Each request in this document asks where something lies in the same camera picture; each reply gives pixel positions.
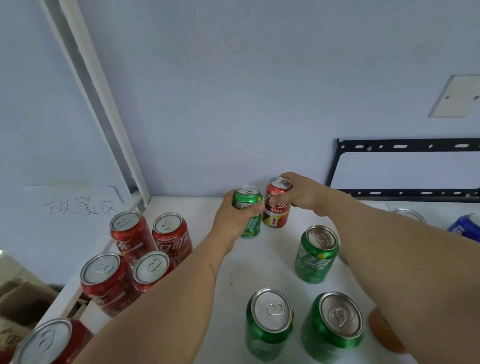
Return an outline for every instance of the person's left arm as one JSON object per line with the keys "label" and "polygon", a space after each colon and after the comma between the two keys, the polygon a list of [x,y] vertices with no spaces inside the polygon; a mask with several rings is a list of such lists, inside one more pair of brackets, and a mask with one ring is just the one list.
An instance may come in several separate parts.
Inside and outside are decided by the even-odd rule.
{"label": "person's left arm", "polygon": [[212,313],[215,282],[225,254],[263,204],[243,210],[225,195],[207,237],[170,274],[112,319],[74,364],[189,364],[197,355]]}

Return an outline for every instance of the human hand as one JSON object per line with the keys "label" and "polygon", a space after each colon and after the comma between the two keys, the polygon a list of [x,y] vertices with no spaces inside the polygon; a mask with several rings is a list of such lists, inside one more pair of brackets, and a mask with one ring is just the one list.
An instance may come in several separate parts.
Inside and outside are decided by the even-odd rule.
{"label": "human hand", "polygon": [[248,219],[257,216],[264,210],[264,204],[258,203],[248,206],[242,210],[237,210],[232,206],[233,194],[235,190],[228,192],[223,198],[220,208],[215,214],[210,236],[220,239],[227,244],[225,254],[230,253],[233,243],[245,230]]}
{"label": "human hand", "polygon": [[321,206],[322,195],[326,189],[329,189],[328,187],[294,172],[282,173],[280,177],[292,181],[293,187],[290,191],[270,197],[269,203],[280,205],[290,202],[292,206],[298,206],[305,210],[314,210],[317,214],[320,212],[317,210]]}

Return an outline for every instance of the blue soda can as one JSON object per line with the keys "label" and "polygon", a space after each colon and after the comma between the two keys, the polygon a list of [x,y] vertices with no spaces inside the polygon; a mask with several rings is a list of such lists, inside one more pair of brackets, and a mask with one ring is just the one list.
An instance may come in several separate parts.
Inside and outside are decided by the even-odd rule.
{"label": "blue soda can", "polygon": [[480,243],[480,216],[477,214],[460,216],[447,231]]}

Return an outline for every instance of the person's left hand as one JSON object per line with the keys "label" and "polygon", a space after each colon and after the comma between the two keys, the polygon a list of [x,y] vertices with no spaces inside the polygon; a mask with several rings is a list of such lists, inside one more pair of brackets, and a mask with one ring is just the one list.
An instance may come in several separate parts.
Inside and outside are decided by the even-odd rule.
{"label": "person's left hand", "polygon": [[248,220],[261,214],[264,210],[263,203],[237,210],[232,206],[234,193],[235,190],[231,190],[223,198],[222,204],[215,214],[215,220],[209,234],[225,242],[227,245],[225,254],[230,253],[233,248],[233,243],[245,230]]}

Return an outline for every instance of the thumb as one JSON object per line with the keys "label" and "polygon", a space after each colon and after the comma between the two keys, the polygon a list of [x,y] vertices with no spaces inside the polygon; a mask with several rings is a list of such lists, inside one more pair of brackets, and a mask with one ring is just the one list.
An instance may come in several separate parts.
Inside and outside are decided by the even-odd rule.
{"label": "thumb", "polygon": [[276,194],[275,196],[272,196],[268,199],[268,203],[272,204],[272,205],[281,205],[281,204],[284,204],[286,202],[292,202],[293,200],[293,191],[290,190],[290,191],[287,191],[287,192],[283,192],[281,194]]}
{"label": "thumb", "polygon": [[248,206],[247,208],[242,209],[241,213],[248,220],[249,218],[252,218],[254,216],[261,214],[264,208],[265,208],[265,205],[262,203],[254,204],[254,205]]}

